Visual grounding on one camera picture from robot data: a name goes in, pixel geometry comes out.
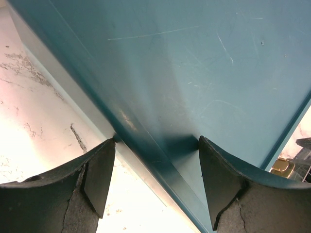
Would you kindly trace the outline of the teal drawer organizer box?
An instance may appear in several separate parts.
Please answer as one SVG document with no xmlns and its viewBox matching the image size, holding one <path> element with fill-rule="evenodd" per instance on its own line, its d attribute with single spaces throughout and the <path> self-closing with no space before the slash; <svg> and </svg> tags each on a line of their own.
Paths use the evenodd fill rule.
<svg viewBox="0 0 311 233">
<path fill-rule="evenodd" d="M 27 52 L 155 194 L 214 232 L 201 136 L 270 172 L 311 104 L 308 0 L 9 0 Z"/>
</svg>

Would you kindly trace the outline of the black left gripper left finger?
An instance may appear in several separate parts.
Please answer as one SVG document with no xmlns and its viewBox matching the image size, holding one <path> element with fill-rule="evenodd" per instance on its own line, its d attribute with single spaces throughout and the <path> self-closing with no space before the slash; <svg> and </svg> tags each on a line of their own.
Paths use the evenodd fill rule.
<svg viewBox="0 0 311 233">
<path fill-rule="evenodd" d="M 2 233 L 94 233 L 115 160 L 108 139 L 84 155 L 22 182 L 0 185 Z"/>
</svg>

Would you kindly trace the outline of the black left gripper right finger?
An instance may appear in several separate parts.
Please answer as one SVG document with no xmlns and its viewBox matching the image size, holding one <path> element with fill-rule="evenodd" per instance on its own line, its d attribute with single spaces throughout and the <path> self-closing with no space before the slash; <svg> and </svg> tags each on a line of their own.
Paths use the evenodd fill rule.
<svg viewBox="0 0 311 233">
<path fill-rule="evenodd" d="M 218 233 L 309 233 L 311 185 L 274 175 L 204 136 L 198 142 L 207 206 Z"/>
</svg>

